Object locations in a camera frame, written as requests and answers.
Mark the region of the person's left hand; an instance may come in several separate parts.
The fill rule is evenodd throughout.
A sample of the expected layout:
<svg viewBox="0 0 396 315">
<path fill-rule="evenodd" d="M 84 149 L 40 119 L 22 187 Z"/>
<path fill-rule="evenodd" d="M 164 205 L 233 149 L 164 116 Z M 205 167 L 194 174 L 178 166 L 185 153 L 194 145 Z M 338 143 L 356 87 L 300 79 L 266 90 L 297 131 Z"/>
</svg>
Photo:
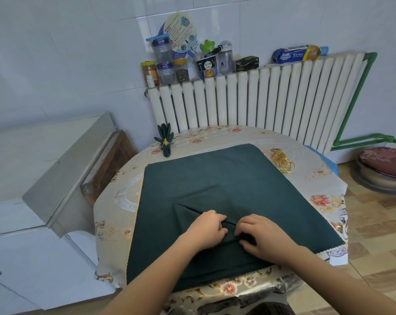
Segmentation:
<svg viewBox="0 0 396 315">
<path fill-rule="evenodd" d="M 215 234 L 223 228 L 222 222 L 227 216 L 210 210 L 202 213 L 187 229 L 183 238 L 190 244 L 194 253 L 210 249 L 222 241 L 215 241 Z"/>
</svg>

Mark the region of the person's right hand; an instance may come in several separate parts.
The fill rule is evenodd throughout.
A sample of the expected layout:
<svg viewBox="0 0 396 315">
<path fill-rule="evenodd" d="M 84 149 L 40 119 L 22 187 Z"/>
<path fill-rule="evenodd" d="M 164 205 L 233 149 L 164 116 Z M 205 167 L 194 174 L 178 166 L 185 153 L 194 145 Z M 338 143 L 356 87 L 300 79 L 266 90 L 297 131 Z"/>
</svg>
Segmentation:
<svg viewBox="0 0 396 315">
<path fill-rule="evenodd" d="M 242 217 L 235 229 L 235 236 L 245 233 L 254 238 L 261 250 L 259 259 L 270 263 L 290 267 L 293 253 L 299 246 L 273 221 L 266 217 L 251 214 Z"/>
</svg>

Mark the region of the dark green cloth napkin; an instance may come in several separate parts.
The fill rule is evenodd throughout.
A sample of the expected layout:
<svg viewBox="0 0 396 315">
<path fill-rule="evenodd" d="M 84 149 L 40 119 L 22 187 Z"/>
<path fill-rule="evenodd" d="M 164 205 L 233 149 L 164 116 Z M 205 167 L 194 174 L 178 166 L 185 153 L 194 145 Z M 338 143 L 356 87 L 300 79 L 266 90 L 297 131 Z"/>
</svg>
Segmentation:
<svg viewBox="0 0 396 315">
<path fill-rule="evenodd" d="M 253 144 L 149 164 L 145 168 L 127 262 L 130 283 L 201 213 L 226 215 L 222 242 L 198 253 L 173 291 L 204 286 L 272 266 L 245 252 L 236 237 L 237 222 L 257 214 L 276 223 L 297 244 L 315 254 L 344 244 L 331 224 Z"/>
</svg>

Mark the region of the person's left forearm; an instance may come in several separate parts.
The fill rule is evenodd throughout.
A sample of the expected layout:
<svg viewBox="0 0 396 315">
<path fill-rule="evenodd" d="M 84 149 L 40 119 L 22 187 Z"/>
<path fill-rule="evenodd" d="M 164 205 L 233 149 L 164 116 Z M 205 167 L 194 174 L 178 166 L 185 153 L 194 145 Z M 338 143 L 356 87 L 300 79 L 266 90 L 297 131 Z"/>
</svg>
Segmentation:
<svg viewBox="0 0 396 315">
<path fill-rule="evenodd" d="M 186 233 L 138 275 L 100 315 L 159 315 L 177 281 L 197 254 L 197 241 Z"/>
</svg>

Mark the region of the person's right forearm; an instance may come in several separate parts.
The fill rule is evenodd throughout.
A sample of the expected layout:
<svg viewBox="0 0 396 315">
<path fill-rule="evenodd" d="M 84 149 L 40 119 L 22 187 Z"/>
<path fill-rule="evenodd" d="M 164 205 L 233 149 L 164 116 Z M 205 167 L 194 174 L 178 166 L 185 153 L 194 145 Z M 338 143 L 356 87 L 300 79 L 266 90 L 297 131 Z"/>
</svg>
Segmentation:
<svg viewBox="0 0 396 315">
<path fill-rule="evenodd" d="M 289 267 L 340 315 L 396 315 L 396 301 L 298 246 L 273 258 Z"/>
</svg>

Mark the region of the floral plastic tablecloth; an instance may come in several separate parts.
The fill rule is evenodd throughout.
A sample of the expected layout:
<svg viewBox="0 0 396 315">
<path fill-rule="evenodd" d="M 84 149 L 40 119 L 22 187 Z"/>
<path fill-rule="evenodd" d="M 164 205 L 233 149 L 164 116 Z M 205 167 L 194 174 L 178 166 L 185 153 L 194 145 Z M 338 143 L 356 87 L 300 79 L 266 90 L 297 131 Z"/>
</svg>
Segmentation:
<svg viewBox="0 0 396 315">
<path fill-rule="evenodd" d="M 287 179 L 331 224 L 344 244 L 318 256 L 333 266 L 348 263 L 348 234 L 344 194 L 347 184 L 338 177 L 337 166 L 289 136 L 257 127 L 240 125 L 207 126 L 174 135 L 168 160 L 216 151 L 241 144 L 253 144 L 270 158 L 281 149 L 297 166 Z M 126 271 L 140 199 L 144 169 L 165 161 L 159 144 L 134 156 L 112 178 L 94 205 L 96 279 L 114 285 L 127 285 Z M 286 301 L 303 281 L 290 270 L 270 266 L 234 279 L 223 278 L 212 284 L 174 293 L 163 315 L 244 315 L 258 304 Z"/>
</svg>

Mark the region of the folded green napkin fan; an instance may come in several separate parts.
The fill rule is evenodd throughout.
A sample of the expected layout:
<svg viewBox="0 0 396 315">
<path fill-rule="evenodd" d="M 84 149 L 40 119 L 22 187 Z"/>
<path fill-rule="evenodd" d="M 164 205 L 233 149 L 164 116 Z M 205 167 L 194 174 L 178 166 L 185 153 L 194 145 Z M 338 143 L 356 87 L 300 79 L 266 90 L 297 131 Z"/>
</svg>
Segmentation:
<svg viewBox="0 0 396 315">
<path fill-rule="evenodd" d="M 171 124 L 158 125 L 158 131 L 160 137 L 154 137 L 154 139 L 160 144 L 160 149 L 164 157 L 171 156 L 171 143 L 174 138 L 174 133 L 171 131 Z"/>
</svg>

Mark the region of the blue plastic stool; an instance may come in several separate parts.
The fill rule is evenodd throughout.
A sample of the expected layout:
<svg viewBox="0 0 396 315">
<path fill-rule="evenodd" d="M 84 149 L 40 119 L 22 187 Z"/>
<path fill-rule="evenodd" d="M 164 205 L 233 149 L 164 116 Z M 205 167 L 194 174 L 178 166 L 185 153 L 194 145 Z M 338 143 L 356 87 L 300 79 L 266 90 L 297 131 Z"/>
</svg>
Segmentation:
<svg viewBox="0 0 396 315">
<path fill-rule="evenodd" d="M 335 175 L 337 176 L 339 175 L 338 165 L 336 163 L 334 163 L 332 160 L 330 160 L 329 158 L 327 158 L 326 156 L 324 156 L 322 153 L 318 152 L 316 149 L 312 148 L 311 146 L 305 145 L 305 147 L 316 153 Z"/>
</svg>

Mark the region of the brown wooden board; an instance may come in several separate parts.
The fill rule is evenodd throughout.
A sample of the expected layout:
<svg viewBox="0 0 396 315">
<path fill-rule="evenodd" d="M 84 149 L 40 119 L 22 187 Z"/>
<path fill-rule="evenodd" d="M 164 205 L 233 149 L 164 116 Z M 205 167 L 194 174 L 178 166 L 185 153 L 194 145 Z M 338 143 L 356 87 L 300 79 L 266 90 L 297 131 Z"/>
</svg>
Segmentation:
<svg viewBox="0 0 396 315">
<path fill-rule="evenodd" d="M 136 154 L 123 130 L 113 133 L 80 185 L 81 194 L 91 206 L 94 206 L 119 170 Z"/>
</svg>

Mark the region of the white ribbed radiator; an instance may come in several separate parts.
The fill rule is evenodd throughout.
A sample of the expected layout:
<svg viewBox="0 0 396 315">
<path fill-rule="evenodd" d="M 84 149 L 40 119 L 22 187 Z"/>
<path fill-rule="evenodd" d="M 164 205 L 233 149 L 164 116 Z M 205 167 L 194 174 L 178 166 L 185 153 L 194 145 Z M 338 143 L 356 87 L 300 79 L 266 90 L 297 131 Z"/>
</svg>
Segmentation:
<svg viewBox="0 0 396 315">
<path fill-rule="evenodd" d="M 172 131 L 249 126 L 274 131 L 323 155 L 329 151 L 365 67 L 365 53 L 266 65 L 247 72 L 145 91 L 157 124 Z"/>
</svg>

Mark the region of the stool with floral cushion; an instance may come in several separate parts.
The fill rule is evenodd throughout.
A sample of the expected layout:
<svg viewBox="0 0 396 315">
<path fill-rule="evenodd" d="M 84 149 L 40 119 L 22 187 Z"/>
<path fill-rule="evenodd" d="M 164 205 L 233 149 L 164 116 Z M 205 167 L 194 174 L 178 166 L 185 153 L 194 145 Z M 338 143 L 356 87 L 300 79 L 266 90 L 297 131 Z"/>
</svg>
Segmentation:
<svg viewBox="0 0 396 315">
<path fill-rule="evenodd" d="M 355 181 L 369 190 L 396 195 L 396 148 L 363 149 L 351 175 Z"/>
</svg>

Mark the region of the black printed paper cup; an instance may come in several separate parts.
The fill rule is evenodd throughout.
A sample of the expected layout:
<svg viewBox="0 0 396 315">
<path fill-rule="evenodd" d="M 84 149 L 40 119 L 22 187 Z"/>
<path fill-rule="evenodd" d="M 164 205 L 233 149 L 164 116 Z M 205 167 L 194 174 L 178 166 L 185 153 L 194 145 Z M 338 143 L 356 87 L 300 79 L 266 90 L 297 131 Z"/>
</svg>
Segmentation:
<svg viewBox="0 0 396 315">
<path fill-rule="evenodd" d="M 218 74 L 216 55 L 198 59 L 196 60 L 196 65 L 199 77 L 203 80 L 213 78 Z"/>
</svg>

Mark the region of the herb jar with yellow lid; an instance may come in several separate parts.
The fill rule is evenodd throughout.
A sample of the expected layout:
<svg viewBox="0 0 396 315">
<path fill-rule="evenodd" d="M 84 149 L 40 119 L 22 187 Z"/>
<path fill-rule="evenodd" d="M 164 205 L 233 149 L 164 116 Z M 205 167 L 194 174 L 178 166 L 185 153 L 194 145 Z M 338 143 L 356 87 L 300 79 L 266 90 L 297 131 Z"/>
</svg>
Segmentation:
<svg viewBox="0 0 396 315">
<path fill-rule="evenodd" d="M 188 62 L 186 58 L 173 60 L 177 82 L 182 83 L 190 80 Z"/>
</svg>

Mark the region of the clear jar with purple label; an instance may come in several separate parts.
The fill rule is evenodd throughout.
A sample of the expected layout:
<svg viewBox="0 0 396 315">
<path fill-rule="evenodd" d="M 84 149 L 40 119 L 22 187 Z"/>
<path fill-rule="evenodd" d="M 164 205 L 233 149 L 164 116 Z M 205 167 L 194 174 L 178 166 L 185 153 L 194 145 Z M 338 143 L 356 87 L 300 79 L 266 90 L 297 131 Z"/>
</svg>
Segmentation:
<svg viewBox="0 0 396 315">
<path fill-rule="evenodd" d="M 161 86 L 171 85 L 176 82 L 176 71 L 173 62 L 157 63 L 156 70 Z"/>
</svg>

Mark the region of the black carton box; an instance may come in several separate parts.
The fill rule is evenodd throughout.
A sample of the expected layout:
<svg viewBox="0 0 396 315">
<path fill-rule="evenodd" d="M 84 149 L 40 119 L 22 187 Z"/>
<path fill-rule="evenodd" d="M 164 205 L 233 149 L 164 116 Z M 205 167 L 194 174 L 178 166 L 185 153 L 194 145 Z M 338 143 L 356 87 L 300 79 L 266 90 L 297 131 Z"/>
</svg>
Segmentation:
<svg viewBox="0 0 396 315">
<path fill-rule="evenodd" d="M 253 69 L 259 68 L 259 57 L 247 56 L 241 59 L 235 60 L 234 72 L 246 72 Z"/>
</svg>

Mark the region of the grey clear water bottle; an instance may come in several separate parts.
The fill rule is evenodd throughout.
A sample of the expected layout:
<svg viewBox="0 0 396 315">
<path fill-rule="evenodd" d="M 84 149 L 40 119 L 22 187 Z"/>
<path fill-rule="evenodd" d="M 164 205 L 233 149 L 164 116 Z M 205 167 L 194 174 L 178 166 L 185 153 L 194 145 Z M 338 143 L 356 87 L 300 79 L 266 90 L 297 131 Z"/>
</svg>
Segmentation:
<svg viewBox="0 0 396 315">
<path fill-rule="evenodd" d="M 234 59 L 232 51 L 232 43 L 230 41 L 222 41 L 219 44 L 220 51 L 217 54 L 218 74 L 229 74 L 234 72 Z"/>
</svg>

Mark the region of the orange jar with yellow lid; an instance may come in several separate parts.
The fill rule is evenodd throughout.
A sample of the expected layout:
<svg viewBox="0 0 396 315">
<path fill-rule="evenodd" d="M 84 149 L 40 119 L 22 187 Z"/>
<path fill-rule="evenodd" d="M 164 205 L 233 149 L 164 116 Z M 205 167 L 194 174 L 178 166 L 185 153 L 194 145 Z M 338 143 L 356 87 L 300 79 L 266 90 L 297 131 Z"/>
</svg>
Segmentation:
<svg viewBox="0 0 396 315">
<path fill-rule="evenodd" d="M 155 62 L 147 60 L 147 61 L 141 62 L 140 66 L 142 68 L 142 72 L 143 72 L 143 76 L 144 76 L 144 80 L 145 80 L 146 84 L 147 84 L 146 75 L 151 74 L 154 77 L 156 87 L 159 86 L 159 76 L 157 74 Z"/>
</svg>

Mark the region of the green heating pipe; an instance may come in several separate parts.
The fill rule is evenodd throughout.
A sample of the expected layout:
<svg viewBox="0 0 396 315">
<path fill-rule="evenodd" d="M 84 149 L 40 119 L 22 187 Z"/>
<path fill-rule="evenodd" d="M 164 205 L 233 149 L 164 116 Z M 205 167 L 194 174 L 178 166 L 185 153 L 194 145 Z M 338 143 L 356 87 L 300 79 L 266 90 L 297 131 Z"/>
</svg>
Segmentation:
<svg viewBox="0 0 396 315">
<path fill-rule="evenodd" d="M 383 133 L 373 133 L 366 136 L 356 137 L 356 138 L 349 138 L 349 139 L 342 139 L 342 134 L 345 130 L 349 117 L 353 111 L 353 108 L 358 100 L 360 92 L 365 84 L 365 81 L 368 77 L 368 74 L 376 61 L 378 56 L 377 52 L 367 52 L 364 55 L 363 63 L 365 63 L 365 67 L 363 72 L 359 78 L 359 82 L 355 87 L 353 96 L 349 101 L 347 111 L 342 119 L 342 123 L 337 131 L 337 135 L 333 143 L 331 143 L 330 147 L 325 147 L 327 151 L 334 152 L 343 149 L 351 149 L 351 148 L 359 148 L 364 146 L 371 146 L 374 144 L 380 143 L 394 143 L 396 145 L 396 138 L 391 135 L 385 135 Z"/>
</svg>

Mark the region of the green frog toy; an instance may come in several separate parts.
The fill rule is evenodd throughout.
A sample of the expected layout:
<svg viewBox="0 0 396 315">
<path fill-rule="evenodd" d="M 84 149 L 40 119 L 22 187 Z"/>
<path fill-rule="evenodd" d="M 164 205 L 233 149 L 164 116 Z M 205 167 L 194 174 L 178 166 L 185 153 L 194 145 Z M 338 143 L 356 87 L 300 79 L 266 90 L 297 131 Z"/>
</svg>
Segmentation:
<svg viewBox="0 0 396 315">
<path fill-rule="evenodd" d="M 215 49 L 215 41 L 211 41 L 209 39 L 206 39 L 203 43 L 200 43 L 200 50 L 202 55 L 205 57 L 207 54 L 212 52 Z"/>
</svg>

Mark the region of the clear bottle with blue lid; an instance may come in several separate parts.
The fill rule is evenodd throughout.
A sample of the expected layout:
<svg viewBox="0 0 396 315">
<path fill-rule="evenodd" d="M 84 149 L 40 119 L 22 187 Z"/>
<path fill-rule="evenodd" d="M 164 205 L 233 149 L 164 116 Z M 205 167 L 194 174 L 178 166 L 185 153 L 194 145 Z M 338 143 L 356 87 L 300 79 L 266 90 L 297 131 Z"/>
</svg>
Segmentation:
<svg viewBox="0 0 396 315">
<path fill-rule="evenodd" d="M 169 33 L 149 37 L 146 41 L 151 43 L 159 63 L 173 63 L 172 42 Z"/>
</svg>

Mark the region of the round printed hand fan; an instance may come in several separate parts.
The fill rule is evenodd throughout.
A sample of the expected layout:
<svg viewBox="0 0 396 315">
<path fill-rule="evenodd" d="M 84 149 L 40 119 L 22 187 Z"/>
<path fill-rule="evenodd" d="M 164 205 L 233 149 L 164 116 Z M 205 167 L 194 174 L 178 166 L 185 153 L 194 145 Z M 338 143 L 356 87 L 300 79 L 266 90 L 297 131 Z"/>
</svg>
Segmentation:
<svg viewBox="0 0 396 315">
<path fill-rule="evenodd" d="M 172 58 L 193 57 L 199 47 L 197 28 L 189 13 L 176 12 L 165 20 L 158 35 L 169 34 L 172 45 Z"/>
</svg>

